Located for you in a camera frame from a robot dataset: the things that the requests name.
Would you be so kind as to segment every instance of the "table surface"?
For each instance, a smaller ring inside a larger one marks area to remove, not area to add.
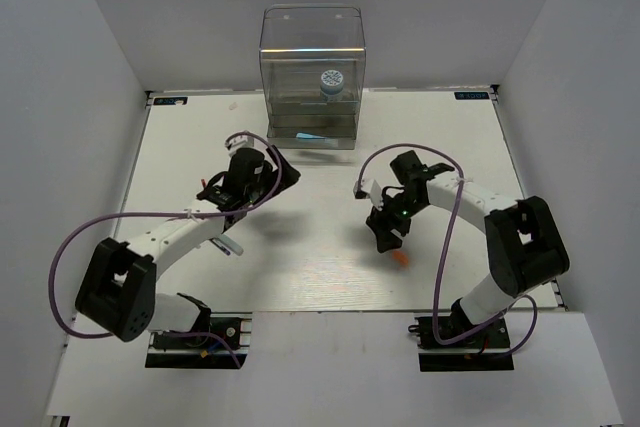
[[[266,134],[261,93],[190,96],[186,105],[151,107],[125,210],[185,208],[201,178],[227,168],[224,139],[241,130]],[[452,92],[365,92],[355,150],[283,150],[302,177],[228,232],[244,255],[226,257],[203,244],[169,269],[158,291],[188,293],[221,312],[430,309],[449,213],[432,207],[414,217],[403,247],[410,265],[402,269],[390,253],[377,253],[364,224],[371,204],[352,194],[369,154],[397,142],[440,149],[474,181],[522,195],[491,101],[458,101]],[[380,155],[366,175],[396,185],[389,162],[403,151]],[[419,155],[428,164],[441,161]],[[157,223],[124,220],[118,238]],[[487,273],[484,235],[459,220],[441,305],[448,308]],[[534,297],[541,307],[557,306],[549,285]]]
[[[506,320],[518,342],[531,314],[512,312]],[[420,372],[411,323],[406,312],[259,312],[240,371],[145,369],[145,335],[130,343],[72,339],[48,413],[69,416],[69,427],[621,422],[582,314],[542,313],[510,372]],[[86,318],[77,324],[99,330]]]

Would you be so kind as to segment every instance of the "gray wall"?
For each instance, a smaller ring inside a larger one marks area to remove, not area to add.
[[[639,58],[640,0],[548,0],[500,109],[526,191],[554,211],[572,260],[563,294],[586,313],[629,426],[640,426]]]
[[[261,87],[273,3],[362,7],[368,86],[501,82],[545,0],[97,0],[145,89]]]
[[[0,0],[0,425],[40,425],[63,335],[47,270],[66,234],[121,202],[144,93],[95,0]],[[73,293],[107,227],[64,258]]]

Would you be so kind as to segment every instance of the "orange marker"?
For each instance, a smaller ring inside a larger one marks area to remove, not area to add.
[[[400,267],[402,267],[403,269],[409,267],[409,257],[407,257],[407,254],[405,254],[401,250],[394,250],[391,253],[391,256],[396,262],[400,264]]]

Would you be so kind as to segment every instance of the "black tag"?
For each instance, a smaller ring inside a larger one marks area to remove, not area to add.
[[[487,92],[454,92],[456,100],[489,100]]]
[[[186,105],[187,97],[156,97],[153,105]]]

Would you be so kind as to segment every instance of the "plastic container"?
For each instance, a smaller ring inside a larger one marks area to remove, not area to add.
[[[365,70],[360,10],[274,5],[264,13],[260,70],[278,147],[353,149]]]

